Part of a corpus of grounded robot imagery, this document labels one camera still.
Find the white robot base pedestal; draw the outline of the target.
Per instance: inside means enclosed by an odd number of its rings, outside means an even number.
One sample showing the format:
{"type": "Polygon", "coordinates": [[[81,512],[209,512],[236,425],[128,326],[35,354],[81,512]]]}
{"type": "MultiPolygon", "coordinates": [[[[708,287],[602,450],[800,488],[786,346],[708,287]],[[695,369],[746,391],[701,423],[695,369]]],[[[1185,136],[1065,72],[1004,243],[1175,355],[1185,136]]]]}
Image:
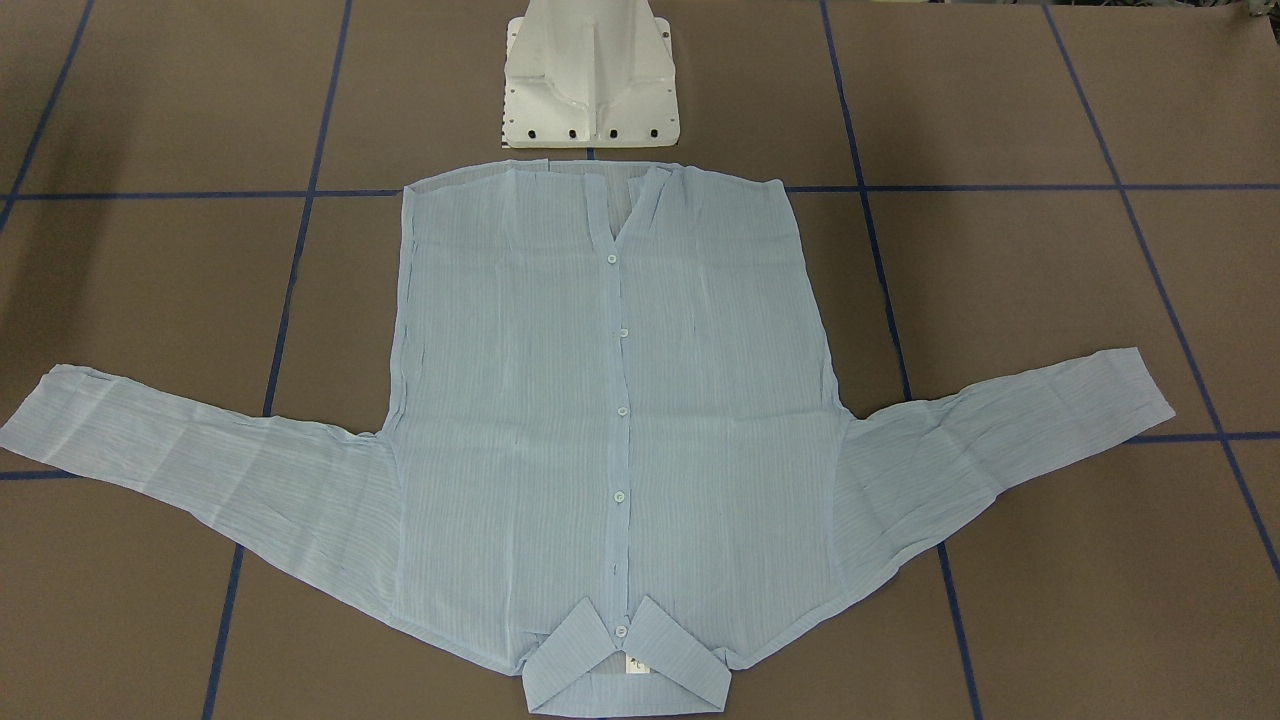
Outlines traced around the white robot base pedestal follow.
{"type": "Polygon", "coordinates": [[[658,149],[681,136],[672,27],[648,1],[531,1],[506,27],[507,149],[658,149]]]}

